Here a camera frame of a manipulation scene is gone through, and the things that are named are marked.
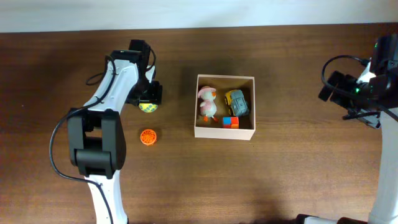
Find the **multicolour puzzle cube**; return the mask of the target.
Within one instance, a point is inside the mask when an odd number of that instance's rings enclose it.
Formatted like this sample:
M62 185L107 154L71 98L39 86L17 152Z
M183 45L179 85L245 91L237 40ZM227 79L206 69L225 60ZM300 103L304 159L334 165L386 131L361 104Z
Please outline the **multicolour puzzle cube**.
M239 118L238 117L223 117L222 125L223 125L223 128L227 128L227 129L239 129Z

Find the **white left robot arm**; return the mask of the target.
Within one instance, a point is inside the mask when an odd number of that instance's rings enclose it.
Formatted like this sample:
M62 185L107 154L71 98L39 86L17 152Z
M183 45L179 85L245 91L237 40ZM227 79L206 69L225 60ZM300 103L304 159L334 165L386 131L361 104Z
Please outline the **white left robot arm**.
M81 111L67 119L71 163L90 188L97 223L128 223L120 174L126 159L121 112L126 103L158 103L153 50L115 50Z

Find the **yellow ball blue letters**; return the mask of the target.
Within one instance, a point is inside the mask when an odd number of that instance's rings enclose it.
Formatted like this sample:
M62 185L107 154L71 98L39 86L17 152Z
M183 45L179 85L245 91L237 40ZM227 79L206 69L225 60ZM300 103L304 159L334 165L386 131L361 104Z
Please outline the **yellow ball blue letters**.
M140 103L139 108L145 113L152 113L158 108L158 105L152 103Z

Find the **white duck toy pink hat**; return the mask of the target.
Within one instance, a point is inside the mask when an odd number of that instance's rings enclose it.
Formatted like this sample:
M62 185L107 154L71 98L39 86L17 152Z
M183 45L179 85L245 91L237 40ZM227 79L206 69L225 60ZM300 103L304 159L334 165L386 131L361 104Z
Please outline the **white duck toy pink hat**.
M203 86L199 90L197 97L202 99L202 102L200 103L200 114L203 116L203 120L207 122L211 118L217 123L218 118L215 117L217 112L217 107L215 104L216 89L210 86Z

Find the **grey yellow toy truck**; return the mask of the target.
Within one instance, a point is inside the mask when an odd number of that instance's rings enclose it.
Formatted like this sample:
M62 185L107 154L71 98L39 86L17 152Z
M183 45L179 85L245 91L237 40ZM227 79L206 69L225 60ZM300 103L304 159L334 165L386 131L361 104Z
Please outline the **grey yellow toy truck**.
M248 102L241 90L228 91L224 94L224 100L231 116L241 117L249 114Z

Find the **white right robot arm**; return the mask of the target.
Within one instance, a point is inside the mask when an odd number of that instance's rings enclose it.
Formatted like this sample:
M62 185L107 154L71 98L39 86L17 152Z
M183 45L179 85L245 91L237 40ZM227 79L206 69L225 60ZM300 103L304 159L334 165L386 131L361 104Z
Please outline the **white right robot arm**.
M397 122L381 113L382 155L376 201L367 223L397 224ZM342 217L338 220L299 214L296 224L364 224Z

